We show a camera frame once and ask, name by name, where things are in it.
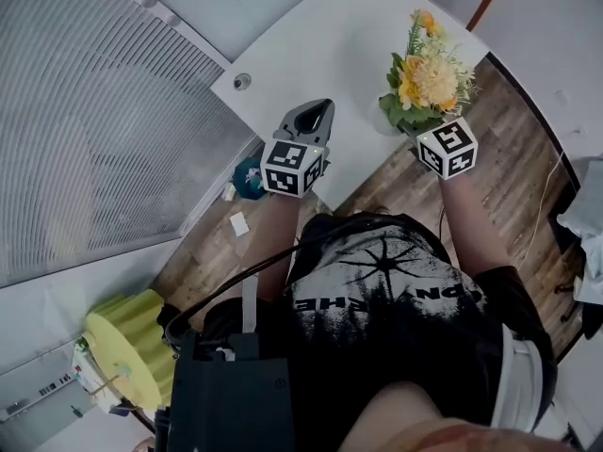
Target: white cable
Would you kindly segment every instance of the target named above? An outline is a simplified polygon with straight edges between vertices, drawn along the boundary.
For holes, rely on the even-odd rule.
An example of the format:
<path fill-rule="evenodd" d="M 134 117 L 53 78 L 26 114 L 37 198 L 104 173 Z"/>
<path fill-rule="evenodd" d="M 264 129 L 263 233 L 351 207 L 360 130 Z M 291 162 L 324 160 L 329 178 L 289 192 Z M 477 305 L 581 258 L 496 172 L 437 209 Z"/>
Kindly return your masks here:
<path fill-rule="evenodd" d="M 543 204 L 545 202 L 546 188 L 548 187 L 548 181 L 550 181 L 550 176 L 553 175 L 553 172 L 555 172 L 555 169 L 562 162 L 562 159 L 563 159 L 564 155 L 565 155 L 565 151 L 563 151 L 561 154 L 559 154 L 559 159 L 557 159 L 557 164 L 555 164 L 555 167 L 550 171 L 550 173 L 546 177 L 545 190 L 543 191 L 542 198 L 540 198 L 540 206 L 538 206 L 538 218 L 536 218 L 536 226 L 534 226 L 534 232 L 531 234 L 531 240 L 530 240 L 530 243 L 528 244 L 528 250 L 526 250 L 526 254 L 524 255 L 524 259 L 521 260 L 521 265 L 519 265 L 518 269 L 521 269 L 521 267 L 526 263 L 526 259 L 528 258 L 528 255 L 530 254 L 531 245 L 534 244 L 534 238 L 536 237 L 536 233 L 538 231 L 538 224 L 540 223 L 540 215 L 543 212 Z"/>

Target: white table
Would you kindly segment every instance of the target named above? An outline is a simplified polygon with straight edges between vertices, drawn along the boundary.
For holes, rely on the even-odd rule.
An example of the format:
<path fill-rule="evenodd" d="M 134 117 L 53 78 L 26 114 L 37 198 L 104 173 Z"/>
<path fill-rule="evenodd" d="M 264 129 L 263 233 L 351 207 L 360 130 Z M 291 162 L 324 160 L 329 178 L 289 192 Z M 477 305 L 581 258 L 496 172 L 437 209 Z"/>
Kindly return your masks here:
<path fill-rule="evenodd" d="M 428 0 L 303 0 L 256 40 L 212 90 L 264 140 L 286 111 L 319 98 L 335 103 L 329 148 L 332 162 L 314 185 L 338 207 L 406 137 L 374 130 L 377 98 L 388 91 L 391 52 L 404 53 L 410 14 L 429 10 L 461 44 L 458 56 L 477 65 L 487 47 Z M 239 73 L 252 77 L 235 90 Z"/>

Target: flower bouquet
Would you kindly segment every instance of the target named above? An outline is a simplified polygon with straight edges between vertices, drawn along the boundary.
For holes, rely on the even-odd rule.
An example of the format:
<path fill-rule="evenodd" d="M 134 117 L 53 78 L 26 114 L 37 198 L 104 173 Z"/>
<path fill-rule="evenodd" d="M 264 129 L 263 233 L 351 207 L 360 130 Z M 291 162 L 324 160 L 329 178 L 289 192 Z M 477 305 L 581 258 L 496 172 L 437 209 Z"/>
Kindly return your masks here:
<path fill-rule="evenodd" d="M 444 27 L 426 10 L 411 14 L 404 57 L 393 53 L 387 75 L 392 91 L 379 99 L 392 126 L 401 130 L 428 130 L 446 114 L 461 115 L 476 87 L 474 70 L 446 50 Z"/>

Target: yellow lamp shade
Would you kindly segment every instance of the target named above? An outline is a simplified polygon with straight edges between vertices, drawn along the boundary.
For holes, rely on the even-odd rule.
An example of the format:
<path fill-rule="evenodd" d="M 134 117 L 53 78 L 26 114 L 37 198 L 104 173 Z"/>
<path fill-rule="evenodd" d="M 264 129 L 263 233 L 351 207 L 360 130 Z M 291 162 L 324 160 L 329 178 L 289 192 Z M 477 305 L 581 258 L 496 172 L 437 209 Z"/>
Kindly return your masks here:
<path fill-rule="evenodd" d="M 170 405 L 175 361 L 156 323 L 163 299 L 148 289 L 115 297 L 86 316 L 84 338 L 107 380 L 134 405 Z"/>

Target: white cloth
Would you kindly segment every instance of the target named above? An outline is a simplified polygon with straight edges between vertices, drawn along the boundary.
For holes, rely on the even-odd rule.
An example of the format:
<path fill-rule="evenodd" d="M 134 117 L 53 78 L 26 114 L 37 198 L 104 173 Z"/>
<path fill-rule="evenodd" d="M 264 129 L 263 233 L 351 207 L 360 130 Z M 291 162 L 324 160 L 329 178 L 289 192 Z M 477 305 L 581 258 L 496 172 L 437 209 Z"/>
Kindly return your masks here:
<path fill-rule="evenodd" d="M 581 239 L 584 280 L 574 298 L 603 304 L 603 160 L 592 161 L 578 195 L 557 222 Z"/>

